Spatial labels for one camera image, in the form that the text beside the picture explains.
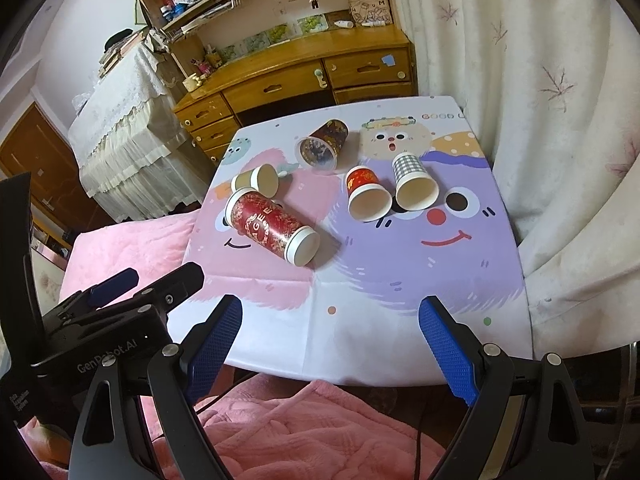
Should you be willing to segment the tan paper cup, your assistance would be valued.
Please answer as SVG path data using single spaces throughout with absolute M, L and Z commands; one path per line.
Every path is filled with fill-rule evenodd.
M 231 180 L 231 191 L 251 188 L 267 198 L 273 198 L 279 189 L 279 175 L 272 165 L 261 164 L 254 169 L 237 174 Z

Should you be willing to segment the tall red patterned cup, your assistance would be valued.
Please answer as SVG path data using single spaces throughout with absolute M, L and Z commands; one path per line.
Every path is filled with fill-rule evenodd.
M 317 255 L 319 233 L 252 188 L 231 194 L 224 218 L 236 232 L 293 266 L 306 266 Z

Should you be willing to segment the dark patterned paper cup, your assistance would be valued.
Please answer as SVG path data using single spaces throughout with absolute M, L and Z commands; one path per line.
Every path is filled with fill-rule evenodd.
M 296 145 L 298 162 L 307 169 L 333 171 L 348 137 L 348 127 L 339 119 L 330 119 L 304 136 Z

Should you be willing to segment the small red paper cup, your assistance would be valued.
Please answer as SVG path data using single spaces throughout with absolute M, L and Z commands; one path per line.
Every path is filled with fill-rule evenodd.
M 348 212 L 360 222 L 383 218 L 392 206 L 390 192 L 378 180 L 376 173 L 366 166 L 355 166 L 345 176 Z

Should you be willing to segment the checkered grey paper cup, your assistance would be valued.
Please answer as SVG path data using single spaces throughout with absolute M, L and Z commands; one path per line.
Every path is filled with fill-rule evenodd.
M 410 152 L 399 153 L 394 157 L 392 166 L 395 198 L 402 209 L 419 211 L 434 205 L 439 196 L 439 186 L 418 156 Z

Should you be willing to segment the white lace-covered furniture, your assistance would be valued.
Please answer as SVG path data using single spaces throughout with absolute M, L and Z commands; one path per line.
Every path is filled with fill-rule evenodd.
M 68 129 L 79 180 L 116 222 L 166 216 L 204 200 L 215 166 L 174 113 L 182 73 L 135 46 L 94 87 Z

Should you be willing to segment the pink fleece blanket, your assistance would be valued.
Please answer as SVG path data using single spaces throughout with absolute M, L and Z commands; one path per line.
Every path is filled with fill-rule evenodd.
M 156 281 L 181 266 L 195 220 L 188 212 L 79 235 L 60 297 L 127 268 L 141 286 Z M 194 408 L 237 479 L 426 479 L 444 454 L 426 434 L 321 380 L 258 374 L 236 384 L 224 367 Z

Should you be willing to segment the brown wooden door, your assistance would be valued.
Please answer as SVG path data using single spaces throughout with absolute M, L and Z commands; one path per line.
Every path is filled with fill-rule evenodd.
M 1 168 L 11 177 L 24 172 L 32 175 L 32 204 L 62 229 L 68 244 L 79 234 L 114 223 L 87 195 L 72 150 L 35 103 L 2 141 Z

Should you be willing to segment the cartoon printed table mat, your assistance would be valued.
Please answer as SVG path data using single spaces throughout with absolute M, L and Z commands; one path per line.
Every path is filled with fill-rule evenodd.
M 298 141 L 330 119 L 348 127 L 333 171 L 304 168 Z M 386 190 L 392 161 L 416 154 L 439 186 L 431 207 L 393 206 L 360 222 L 348 212 L 345 176 L 366 166 Z M 228 226 L 233 177 L 276 168 L 276 200 L 321 237 L 317 255 L 293 266 Z M 461 108 L 450 96 L 415 96 L 320 108 L 235 133 L 198 213 L 186 260 L 202 289 L 170 314 L 175 341 L 219 299 L 237 296 L 241 329 L 228 363 L 332 384 L 383 387 L 442 379 L 420 331 L 421 300 L 434 295 L 484 342 L 511 356 L 533 354 L 518 248 L 498 186 Z

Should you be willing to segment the wooden bookshelf hutch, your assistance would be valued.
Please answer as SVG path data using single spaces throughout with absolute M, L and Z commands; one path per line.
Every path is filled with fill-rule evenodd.
M 138 0 L 185 75 L 276 44 L 352 26 L 392 24 L 388 0 Z

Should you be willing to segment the wooden desk with drawers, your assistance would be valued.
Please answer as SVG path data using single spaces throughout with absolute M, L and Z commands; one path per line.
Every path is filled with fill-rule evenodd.
M 416 96 L 416 57 L 394 25 L 317 32 L 222 66 L 174 108 L 192 145 L 220 162 L 239 128 L 303 110 Z

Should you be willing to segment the white floral curtain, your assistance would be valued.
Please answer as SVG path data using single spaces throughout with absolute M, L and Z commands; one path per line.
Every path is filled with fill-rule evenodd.
M 639 34 L 615 0 L 392 0 L 512 221 L 535 350 L 639 338 Z

